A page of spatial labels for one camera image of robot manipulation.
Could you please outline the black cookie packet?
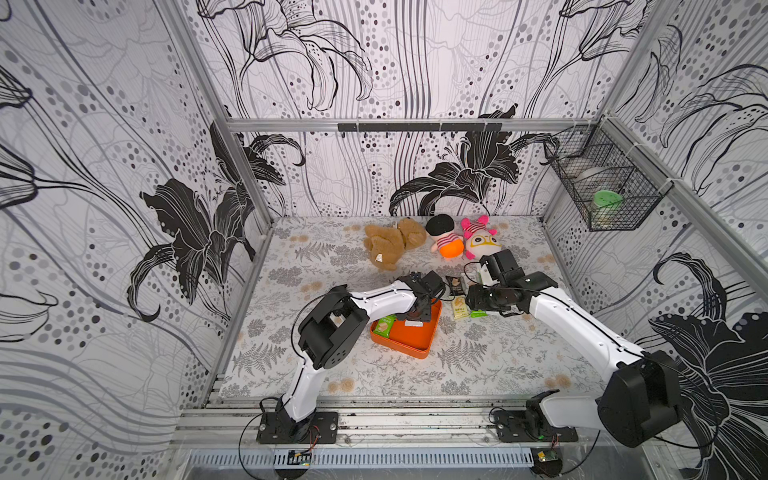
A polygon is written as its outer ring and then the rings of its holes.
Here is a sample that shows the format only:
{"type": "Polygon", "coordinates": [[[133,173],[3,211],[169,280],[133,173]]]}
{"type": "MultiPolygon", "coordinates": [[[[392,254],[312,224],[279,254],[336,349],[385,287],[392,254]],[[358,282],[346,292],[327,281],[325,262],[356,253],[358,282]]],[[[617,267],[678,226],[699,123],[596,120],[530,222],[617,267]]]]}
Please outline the black cookie packet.
{"type": "Polygon", "coordinates": [[[447,275],[445,279],[451,296],[459,297],[466,295],[465,282],[461,277],[447,275]]]}

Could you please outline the cream cookie packet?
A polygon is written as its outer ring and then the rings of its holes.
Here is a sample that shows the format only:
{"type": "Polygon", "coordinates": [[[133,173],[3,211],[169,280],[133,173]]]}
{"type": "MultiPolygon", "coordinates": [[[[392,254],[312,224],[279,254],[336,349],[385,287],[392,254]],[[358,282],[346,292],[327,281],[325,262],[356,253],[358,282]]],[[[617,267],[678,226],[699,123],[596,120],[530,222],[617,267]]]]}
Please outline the cream cookie packet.
{"type": "Polygon", "coordinates": [[[455,297],[451,301],[451,306],[452,306],[453,316],[455,320],[468,318],[471,314],[471,310],[466,304],[464,296],[455,297]]]}

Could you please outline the orange plastic storage box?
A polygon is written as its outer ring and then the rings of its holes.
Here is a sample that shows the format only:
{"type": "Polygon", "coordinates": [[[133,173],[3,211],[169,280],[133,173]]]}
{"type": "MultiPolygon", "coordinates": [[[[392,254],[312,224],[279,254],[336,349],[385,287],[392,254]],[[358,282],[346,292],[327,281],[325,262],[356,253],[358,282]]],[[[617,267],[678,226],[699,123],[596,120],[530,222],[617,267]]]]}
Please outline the orange plastic storage box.
{"type": "Polygon", "coordinates": [[[440,302],[439,305],[433,307],[431,322],[421,322],[417,326],[416,321],[397,320],[389,338],[382,338],[373,333],[374,326],[378,321],[376,320],[370,325],[369,336],[376,344],[423,360],[427,358],[430,352],[441,312],[442,303],[440,302]]]}

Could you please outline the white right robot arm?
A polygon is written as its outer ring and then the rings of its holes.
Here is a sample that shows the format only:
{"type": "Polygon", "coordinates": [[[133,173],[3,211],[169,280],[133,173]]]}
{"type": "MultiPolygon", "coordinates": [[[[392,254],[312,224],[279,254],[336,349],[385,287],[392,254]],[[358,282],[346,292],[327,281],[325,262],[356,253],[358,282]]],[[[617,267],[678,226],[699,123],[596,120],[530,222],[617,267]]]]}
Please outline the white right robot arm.
{"type": "Polygon", "coordinates": [[[550,438],[560,431],[587,428],[637,447],[682,421],[679,373],[666,353],[647,352],[613,332],[548,275],[525,273],[507,249],[482,256],[477,263],[480,280],[466,295],[471,309],[503,317],[525,313],[544,322],[605,383],[597,396],[549,391],[527,400],[524,427],[531,436],[550,438]]]}

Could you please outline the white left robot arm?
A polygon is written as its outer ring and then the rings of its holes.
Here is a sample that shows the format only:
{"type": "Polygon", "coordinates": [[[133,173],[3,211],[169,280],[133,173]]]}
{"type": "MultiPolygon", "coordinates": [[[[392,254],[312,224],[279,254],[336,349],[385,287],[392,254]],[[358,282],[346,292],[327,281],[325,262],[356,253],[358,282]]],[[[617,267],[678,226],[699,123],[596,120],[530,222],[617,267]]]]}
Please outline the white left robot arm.
{"type": "Polygon", "coordinates": [[[298,316],[295,350],[302,363],[277,408],[281,420],[291,426],[308,421],[327,371],[351,353],[370,323],[387,316],[428,322],[445,290],[442,278],[431,271],[413,272],[369,291],[339,285],[321,296],[308,314],[298,316]]]}

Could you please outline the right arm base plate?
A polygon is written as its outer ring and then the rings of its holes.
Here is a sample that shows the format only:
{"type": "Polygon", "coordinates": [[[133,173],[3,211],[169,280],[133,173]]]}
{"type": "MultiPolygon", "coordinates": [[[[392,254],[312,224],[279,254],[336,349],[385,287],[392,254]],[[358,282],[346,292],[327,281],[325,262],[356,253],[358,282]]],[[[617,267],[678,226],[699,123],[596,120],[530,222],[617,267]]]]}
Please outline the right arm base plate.
{"type": "Polygon", "coordinates": [[[489,412],[488,420],[502,443],[531,441],[558,445],[579,440],[574,428],[553,427],[536,412],[528,410],[494,407],[489,412]]]}

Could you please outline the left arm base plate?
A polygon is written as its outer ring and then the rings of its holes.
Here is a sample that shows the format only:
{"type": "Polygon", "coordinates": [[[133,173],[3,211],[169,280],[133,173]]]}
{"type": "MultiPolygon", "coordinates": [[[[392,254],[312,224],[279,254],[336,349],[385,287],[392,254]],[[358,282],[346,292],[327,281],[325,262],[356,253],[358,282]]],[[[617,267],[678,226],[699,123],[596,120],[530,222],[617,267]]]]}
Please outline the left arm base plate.
{"type": "Polygon", "coordinates": [[[315,411],[301,421],[293,421],[287,413],[267,412],[258,428],[259,444],[325,445],[334,444],[338,433],[339,414],[315,411]]]}

